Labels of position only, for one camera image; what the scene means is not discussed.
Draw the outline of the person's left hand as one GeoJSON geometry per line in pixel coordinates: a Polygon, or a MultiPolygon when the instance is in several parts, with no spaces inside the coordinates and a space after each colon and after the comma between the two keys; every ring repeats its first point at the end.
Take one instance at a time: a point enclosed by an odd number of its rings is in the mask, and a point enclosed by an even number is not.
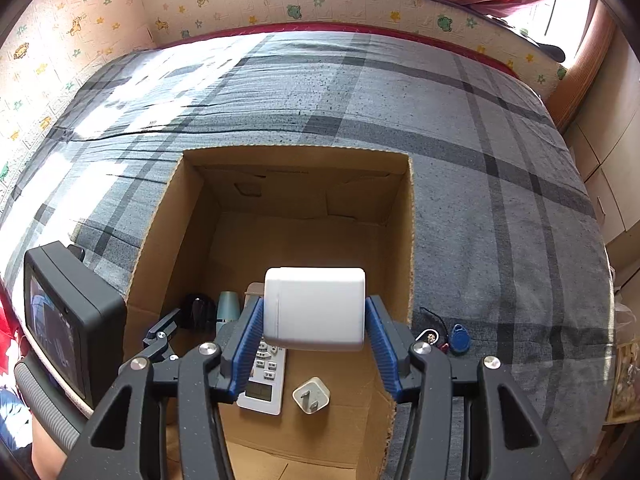
{"type": "Polygon", "coordinates": [[[38,419],[32,418],[32,466],[42,480],[58,478],[66,461],[66,454],[47,434],[38,419]]]}

